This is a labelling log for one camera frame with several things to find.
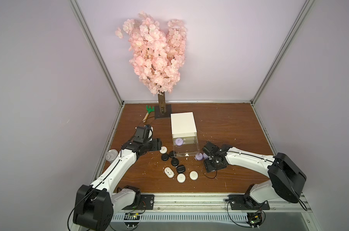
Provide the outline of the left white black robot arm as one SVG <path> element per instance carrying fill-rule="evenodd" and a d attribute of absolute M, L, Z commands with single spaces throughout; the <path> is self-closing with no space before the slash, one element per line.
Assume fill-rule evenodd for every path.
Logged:
<path fill-rule="evenodd" d="M 77 190 L 75 206 L 68 220 L 90 231 L 104 231 L 117 212 L 124 208 L 139 208 L 142 201 L 140 189 L 125 186 L 118 192 L 115 190 L 139 157 L 159 151 L 161 147 L 161 139 L 153 138 L 151 125 L 137 127 L 105 172 L 90 185 L 82 185 Z"/>

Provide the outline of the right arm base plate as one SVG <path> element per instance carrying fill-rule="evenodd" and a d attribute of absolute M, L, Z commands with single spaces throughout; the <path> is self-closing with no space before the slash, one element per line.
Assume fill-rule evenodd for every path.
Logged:
<path fill-rule="evenodd" d="M 251 197 L 241 194 L 230 194 L 225 202 L 231 205 L 232 210 L 270 210 L 267 201 L 257 203 Z"/>

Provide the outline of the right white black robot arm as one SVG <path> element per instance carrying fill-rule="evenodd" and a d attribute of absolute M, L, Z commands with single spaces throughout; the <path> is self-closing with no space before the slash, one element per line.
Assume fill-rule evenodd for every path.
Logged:
<path fill-rule="evenodd" d="M 261 208 L 268 200 L 281 198 L 290 203 L 301 203 L 306 175 L 284 153 L 275 156 L 247 152 L 224 144 L 221 147 L 207 142 L 202 148 L 208 156 L 204 166 L 208 173 L 218 172 L 229 165 L 247 168 L 258 172 L 268 180 L 260 184 L 251 184 L 243 195 L 243 203 L 249 209 Z"/>

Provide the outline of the white three-drawer cabinet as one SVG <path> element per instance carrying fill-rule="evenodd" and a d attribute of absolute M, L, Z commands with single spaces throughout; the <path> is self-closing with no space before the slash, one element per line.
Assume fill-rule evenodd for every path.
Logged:
<path fill-rule="evenodd" d="M 197 136 L 193 112 L 171 114 L 172 140 L 179 137 Z"/>

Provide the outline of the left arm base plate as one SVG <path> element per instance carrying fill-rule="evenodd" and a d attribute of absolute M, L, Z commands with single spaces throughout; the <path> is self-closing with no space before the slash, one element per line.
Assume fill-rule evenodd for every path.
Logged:
<path fill-rule="evenodd" d="M 140 199 L 136 198 L 132 205 L 125 207 L 123 210 L 153 210 L 155 195 L 141 194 Z"/>

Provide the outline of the clear drawer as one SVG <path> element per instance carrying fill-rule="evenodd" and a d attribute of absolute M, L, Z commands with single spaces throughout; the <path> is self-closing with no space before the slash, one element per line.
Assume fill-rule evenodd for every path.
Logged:
<path fill-rule="evenodd" d="M 175 151 L 175 157 L 194 157 L 200 153 L 197 136 L 181 137 L 184 140 L 182 146 L 175 145 L 175 139 L 173 140 L 173 150 Z"/>

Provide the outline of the purple earphone case top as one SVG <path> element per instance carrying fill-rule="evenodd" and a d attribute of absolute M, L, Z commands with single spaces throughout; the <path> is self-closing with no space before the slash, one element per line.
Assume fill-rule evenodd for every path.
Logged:
<path fill-rule="evenodd" d="M 184 144 L 184 140 L 182 138 L 176 138 L 175 139 L 175 145 L 176 146 L 182 146 Z"/>

